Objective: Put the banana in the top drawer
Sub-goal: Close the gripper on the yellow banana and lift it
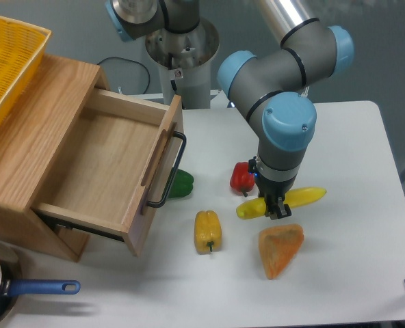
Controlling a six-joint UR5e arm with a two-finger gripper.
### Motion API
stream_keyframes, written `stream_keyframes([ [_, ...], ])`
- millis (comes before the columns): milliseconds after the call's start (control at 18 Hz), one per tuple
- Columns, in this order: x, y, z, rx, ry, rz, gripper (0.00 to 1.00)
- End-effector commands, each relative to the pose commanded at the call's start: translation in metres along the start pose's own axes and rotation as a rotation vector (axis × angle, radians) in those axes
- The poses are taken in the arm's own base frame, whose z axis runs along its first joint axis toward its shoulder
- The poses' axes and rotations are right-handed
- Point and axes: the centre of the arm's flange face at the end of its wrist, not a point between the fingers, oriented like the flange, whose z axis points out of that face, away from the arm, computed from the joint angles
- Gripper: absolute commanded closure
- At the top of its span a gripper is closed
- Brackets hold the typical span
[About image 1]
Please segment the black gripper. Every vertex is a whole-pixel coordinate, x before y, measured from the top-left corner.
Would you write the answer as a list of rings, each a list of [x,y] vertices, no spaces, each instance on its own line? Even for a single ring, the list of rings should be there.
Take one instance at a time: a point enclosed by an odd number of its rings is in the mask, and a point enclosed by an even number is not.
[[[299,166],[288,170],[278,170],[266,165],[258,156],[248,161],[248,172],[253,175],[259,189],[259,197],[265,201],[265,216],[270,219],[291,216],[291,209],[284,203],[285,194],[292,187]]]

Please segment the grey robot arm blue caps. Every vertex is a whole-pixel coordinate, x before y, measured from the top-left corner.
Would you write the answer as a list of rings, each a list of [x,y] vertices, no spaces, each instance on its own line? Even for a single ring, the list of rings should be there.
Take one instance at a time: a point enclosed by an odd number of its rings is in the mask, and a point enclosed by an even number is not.
[[[264,58],[229,55],[217,80],[259,139],[248,170],[265,216],[281,219],[291,214],[286,194],[315,132],[317,112],[306,88],[349,67],[354,44],[342,27],[323,26],[305,1],[257,6],[280,48]],[[180,96],[185,109],[209,105],[209,67],[220,41],[197,1],[107,1],[105,7],[121,40],[144,38],[166,104]]]

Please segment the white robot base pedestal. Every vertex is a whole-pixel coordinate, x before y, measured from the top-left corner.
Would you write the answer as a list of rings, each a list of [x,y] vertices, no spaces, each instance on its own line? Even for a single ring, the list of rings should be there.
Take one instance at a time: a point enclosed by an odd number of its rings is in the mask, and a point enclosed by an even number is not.
[[[160,29],[146,36],[146,51],[157,64],[164,104],[178,95],[184,109],[210,106],[211,62],[219,45],[218,31],[205,18],[188,33]]]

